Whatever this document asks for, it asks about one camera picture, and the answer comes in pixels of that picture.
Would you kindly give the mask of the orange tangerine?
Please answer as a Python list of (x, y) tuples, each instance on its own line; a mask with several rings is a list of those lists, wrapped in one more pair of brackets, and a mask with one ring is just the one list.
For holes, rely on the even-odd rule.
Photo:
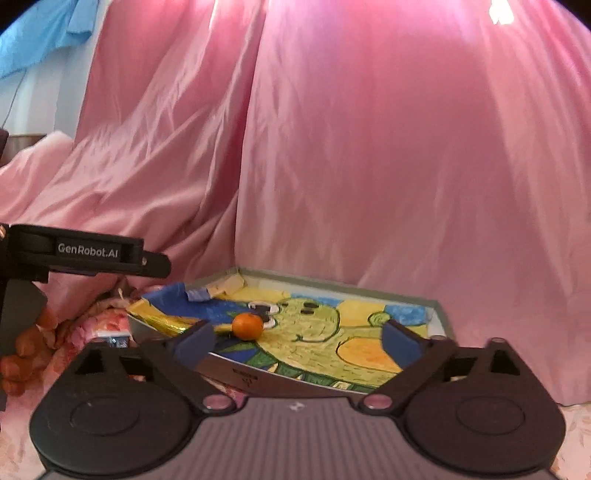
[(252, 313), (240, 313), (231, 322), (231, 332), (242, 341), (256, 341), (264, 330), (263, 319)]

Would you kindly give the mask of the orange snack bag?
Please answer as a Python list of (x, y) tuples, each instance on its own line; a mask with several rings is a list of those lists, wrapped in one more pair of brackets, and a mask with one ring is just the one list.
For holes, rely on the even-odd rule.
[(1, 387), (8, 396), (21, 396), (48, 366), (57, 326), (58, 318), (45, 307), (35, 324), (18, 335), (15, 354), (1, 359)]

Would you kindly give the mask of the pink satin drape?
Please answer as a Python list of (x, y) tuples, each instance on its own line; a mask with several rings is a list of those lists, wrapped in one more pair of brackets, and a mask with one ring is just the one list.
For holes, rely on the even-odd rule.
[(438, 300), (590, 398), (590, 32), (552, 1), (115, 1), (1, 218)]

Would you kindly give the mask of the blue cloth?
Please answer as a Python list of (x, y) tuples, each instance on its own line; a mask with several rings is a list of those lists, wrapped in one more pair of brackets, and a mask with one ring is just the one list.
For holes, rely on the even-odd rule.
[(76, 47), (92, 35), (97, 0), (38, 1), (1, 34), (1, 78), (41, 63), (50, 53)]

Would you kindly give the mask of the floral pink tablecloth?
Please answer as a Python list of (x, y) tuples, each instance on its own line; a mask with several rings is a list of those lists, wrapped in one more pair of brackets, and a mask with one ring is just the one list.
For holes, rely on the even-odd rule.
[(42, 471), (41, 463), (30, 442), (30, 416), (42, 396), (59, 374), (86, 344), (103, 333), (123, 334), (129, 331), (126, 308), (138, 300), (140, 292), (118, 290), (101, 296), (75, 319), (58, 318), (53, 356), (37, 381), (21, 396), (7, 395), (1, 411), (1, 477), (34, 479)]

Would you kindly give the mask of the grey cartoon snack tray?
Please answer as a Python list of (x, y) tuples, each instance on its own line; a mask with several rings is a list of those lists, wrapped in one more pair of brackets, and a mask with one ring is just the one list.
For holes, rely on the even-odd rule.
[[(384, 323), (395, 320), (425, 338), (453, 334), (434, 300), (239, 268), (183, 284), (190, 301), (240, 302), (263, 319), (256, 341), (236, 338), (231, 323), (212, 324), (221, 330), (197, 366), (253, 395), (360, 398), (401, 370), (382, 349)], [(129, 317), (138, 343), (170, 337)]]

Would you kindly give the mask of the blue yellow snack packet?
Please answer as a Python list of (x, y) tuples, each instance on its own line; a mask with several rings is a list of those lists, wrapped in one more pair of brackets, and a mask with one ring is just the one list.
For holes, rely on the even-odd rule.
[(166, 336), (181, 333), (197, 320), (230, 324), (237, 314), (246, 311), (245, 304), (231, 300), (190, 301), (183, 283), (148, 291), (127, 307), (132, 318)]

